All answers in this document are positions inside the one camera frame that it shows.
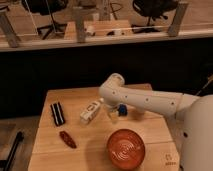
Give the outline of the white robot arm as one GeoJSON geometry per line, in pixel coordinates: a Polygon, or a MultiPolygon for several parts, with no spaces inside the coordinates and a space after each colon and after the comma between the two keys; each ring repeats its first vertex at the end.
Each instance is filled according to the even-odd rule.
{"type": "Polygon", "coordinates": [[[131,89],[118,73],[99,87],[108,108],[124,103],[182,120],[183,142],[179,171],[213,171],[213,95],[131,89]]]}

